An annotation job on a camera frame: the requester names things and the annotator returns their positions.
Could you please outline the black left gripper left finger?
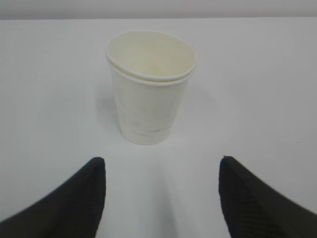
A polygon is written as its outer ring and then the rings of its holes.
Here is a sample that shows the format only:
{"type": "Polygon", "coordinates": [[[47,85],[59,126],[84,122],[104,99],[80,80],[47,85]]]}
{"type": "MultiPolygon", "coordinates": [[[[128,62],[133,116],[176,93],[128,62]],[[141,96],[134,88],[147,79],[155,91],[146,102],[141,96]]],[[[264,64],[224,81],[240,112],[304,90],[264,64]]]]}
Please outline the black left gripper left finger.
{"type": "Polygon", "coordinates": [[[0,223],[2,238],[94,238],[105,207],[106,167],[92,158],[50,194],[0,223]]]}

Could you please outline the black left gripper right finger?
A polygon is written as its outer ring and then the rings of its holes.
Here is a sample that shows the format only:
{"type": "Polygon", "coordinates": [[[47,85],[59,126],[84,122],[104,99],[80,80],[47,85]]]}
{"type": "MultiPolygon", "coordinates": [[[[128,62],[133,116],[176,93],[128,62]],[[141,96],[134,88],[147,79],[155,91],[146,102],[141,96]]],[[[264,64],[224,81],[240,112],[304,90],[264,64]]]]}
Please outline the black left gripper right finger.
{"type": "Polygon", "coordinates": [[[218,192],[232,238],[315,238],[315,213],[283,196],[231,156],[220,161],[218,192]]]}

